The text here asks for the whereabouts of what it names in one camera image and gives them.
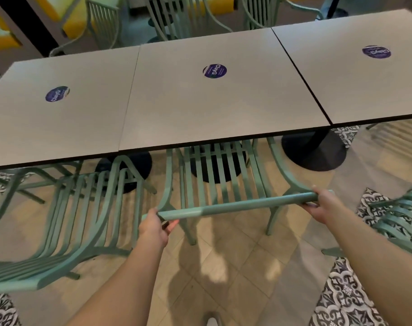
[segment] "white table top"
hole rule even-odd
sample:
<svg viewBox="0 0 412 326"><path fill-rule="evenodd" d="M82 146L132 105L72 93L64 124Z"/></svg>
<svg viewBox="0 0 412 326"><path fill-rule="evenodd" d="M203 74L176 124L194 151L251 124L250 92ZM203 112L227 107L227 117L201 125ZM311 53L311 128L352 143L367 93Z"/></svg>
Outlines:
<svg viewBox="0 0 412 326"><path fill-rule="evenodd" d="M0 166L117 152L138 51L14 63L0 80Z"/></svg>
<svg viewBox="0 0 412 326"><path fill-rule="evenodd" d="M224 76L203 74L214 64ZM120 150L327 125L272 30L258 29L142 45Z"/></svg>
<svg viewBox="0 0 412 326"><path fill-rule="evenodd" d="M412 13L395 10L273 28L333 124L412 115ZM366 46L389 49L372 58ZM382 48L365 52L387 56Z"/></svg>

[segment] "purple sticker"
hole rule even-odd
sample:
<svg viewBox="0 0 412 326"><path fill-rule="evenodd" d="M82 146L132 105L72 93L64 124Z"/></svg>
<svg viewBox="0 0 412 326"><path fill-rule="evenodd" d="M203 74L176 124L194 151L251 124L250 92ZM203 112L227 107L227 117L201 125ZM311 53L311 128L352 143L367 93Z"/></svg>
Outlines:
<svg viewBox="0 0 412 326"><path fill-rule="evenodd" d="M392 52L382 46L366 46L362 49L363 54L372 58L388 58Z"/></svg>
<svg viewBox="0 0 412 326"><path fill-rule="evenodd" d="M48 102L57 102L62 100L70 93L70 88L66 86L56 87L46 94Z"/></svg>
<svg viewBox="0 0 412 326"><path fill-rule="evenodd" d="M203 69L203 74L207 78L216 79L221 78L227 73L227 68L221 64L212 64Z"/></svg>

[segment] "person's right hand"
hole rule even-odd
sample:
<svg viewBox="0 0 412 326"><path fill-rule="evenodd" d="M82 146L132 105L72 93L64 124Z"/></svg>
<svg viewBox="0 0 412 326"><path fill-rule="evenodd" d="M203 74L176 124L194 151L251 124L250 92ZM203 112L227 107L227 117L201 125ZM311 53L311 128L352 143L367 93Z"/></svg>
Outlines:
<svg viewBox="0 0 412 326"><path fill-rule="evenodd" d="M320 189L317 186L313 186L312 190L318 194L318 203L308 202L302 204L301 207L312 215L316 221L326 224L330 218L346 210L344 204L334 193L326 189Z"/></svg>

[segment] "forearm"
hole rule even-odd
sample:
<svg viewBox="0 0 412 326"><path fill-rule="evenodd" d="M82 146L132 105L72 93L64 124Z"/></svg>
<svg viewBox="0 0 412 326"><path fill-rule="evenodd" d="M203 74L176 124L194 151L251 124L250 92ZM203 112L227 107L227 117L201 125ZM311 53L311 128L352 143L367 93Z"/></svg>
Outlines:
<svg viewBox="0 0 412 326"><path fill-rule="evenodd" d="M327 226L390 325L412 325L412 255L346 209Z"/></svg>
<svg viewBox="0 0 412 326"><path fill-rule="evenodd" d="M146 326L162 250L156 240L140 237L122 266L68 326Z"/></svg>

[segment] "round table base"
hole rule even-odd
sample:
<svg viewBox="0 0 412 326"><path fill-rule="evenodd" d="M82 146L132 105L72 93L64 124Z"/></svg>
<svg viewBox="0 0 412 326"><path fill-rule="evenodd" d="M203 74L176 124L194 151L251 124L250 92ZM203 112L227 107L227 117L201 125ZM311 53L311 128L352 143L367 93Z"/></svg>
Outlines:
<svg viewBox="0 0 412 326"><path fill-rule="evenodd" d="M152 170L152 156L148 152L139 152L139 153L130 153L126 154L129 159L132 161L135 168L138 170L139 174L146 179L150 175ZM102 158L96 166L96 172L102 172L105 170L111 170L114 158ZM120 165L120 169L127 168L125 163ZM137 188L137 183L126 183L124 185L123 193L129 193Z"/></svg>
<svg viewBox="0 0 412 326"><path fill-rule="evenodd" d="M210 150L211 152L214 151L214 146L211 144L210 145ZM247 156L245 152L242 152L242 155L244 156L244 163L247 161ZM236 176L239 176L241 174L241 167L239 165L238 161L238 154L236 152L232 153L232 158L233 158L233 164L235 166L235 173ZM224 168L224 178L226 182L229 182L232 180L231 175L230 175L230 169L229 169L229 162L227 161L227 156L223 155L222 156L222 161L223 161L223 168ZM213 170L213 180L215 184L220 183L220 173L218 172L218 162L216 160L216 156L211 156L212 160L212 170ZM206 157L200 157L200 161L202 164L202 175L203 175L203 181L209 183L209 175L207 171L207 164L206 164ZM197 165L196 165L196 160L194 158L191 159L191 173L197 177Z"/></svg>
<svg viewBox="0 0 412 326"><path fill-rule="evenodd" d="M346 148L339 135L329 130L318 147L307 150L314 132L285 135L282 147L285 154L297 165L316 172L326 172L339 167L346 158Z"/></svg>

